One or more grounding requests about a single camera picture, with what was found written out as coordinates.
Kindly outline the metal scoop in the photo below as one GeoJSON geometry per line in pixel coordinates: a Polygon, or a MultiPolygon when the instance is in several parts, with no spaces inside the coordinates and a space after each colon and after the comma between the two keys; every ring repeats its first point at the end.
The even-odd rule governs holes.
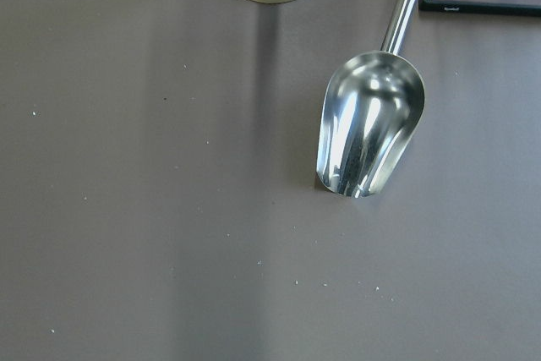
{"type": "Polygon", "coordinates": [[[396,0],[377,51],[346,61],[323,101],[316,174],[335,194],[378,194],[393,173],[424,109],[424,82],[400,50],[416,0],[396,0]]]}

